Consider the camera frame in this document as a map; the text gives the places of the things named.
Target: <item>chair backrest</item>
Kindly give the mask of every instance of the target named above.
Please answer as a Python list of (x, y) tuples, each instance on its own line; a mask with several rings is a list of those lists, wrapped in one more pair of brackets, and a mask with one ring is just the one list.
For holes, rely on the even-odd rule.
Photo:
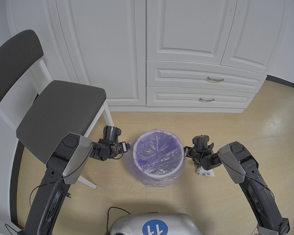
[(0, 47), (0, 101), (43, 54), (38, 36), (30, 29), (18, 33)]

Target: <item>blue logo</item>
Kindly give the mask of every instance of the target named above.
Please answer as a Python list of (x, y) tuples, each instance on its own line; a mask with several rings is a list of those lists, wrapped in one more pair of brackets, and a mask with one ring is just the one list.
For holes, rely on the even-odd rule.
[(142, 232), (143, 235), (167, 235), (168, 227), (165, 222), (153, 219), (144, 224)]

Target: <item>cabinet panel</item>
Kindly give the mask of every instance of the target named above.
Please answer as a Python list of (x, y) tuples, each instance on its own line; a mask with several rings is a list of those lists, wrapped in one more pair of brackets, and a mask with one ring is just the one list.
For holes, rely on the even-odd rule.
[(57, 0), (57, 8), (80, 83), (104, 88), (109, 105), (145, 105), (145, 2)]
[(240, 0), (221, 64), (267, 74), (283, 36), (287, 0)]
[(220, 64), (236, 0), (147, 0), (147, 59)]
[(265, 79), (264, 74), (222, 65), (147, 61), (147, 86), (211, 88), (257, 93)]
[(240, 91), (147, 87), (147, 106), (247, 108), (254, 96)]

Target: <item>white paper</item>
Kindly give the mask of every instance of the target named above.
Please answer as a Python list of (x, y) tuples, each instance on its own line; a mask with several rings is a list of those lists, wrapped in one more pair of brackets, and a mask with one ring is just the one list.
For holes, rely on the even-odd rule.
[(202, 167), (199, 167), (199, 168), (197, 169), (197, 173), (198, 173), (199, 175), (203, 175), (203, 176), (214, 177), (214, 172), (213, 172), (213, 170), (206, 171), (206, 170), (204, 170)]

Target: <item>chair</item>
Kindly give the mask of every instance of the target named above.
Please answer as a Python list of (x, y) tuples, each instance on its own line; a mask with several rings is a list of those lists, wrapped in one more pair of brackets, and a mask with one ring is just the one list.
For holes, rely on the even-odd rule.
[[(18, 33), (0, 47), (0, 101), (37, 61), (48, 85), (24, 116), (16, 130), (16, 136), (45, 164), (60, 139), (69, 132), (88, 137), (101, 114), (107, 125), (114, 124), (104, 89), (53, 80), (42, 56), (40, 41), (33, 30)], [(83, 177), (79, 181), (96, 188), (96, 185)]]

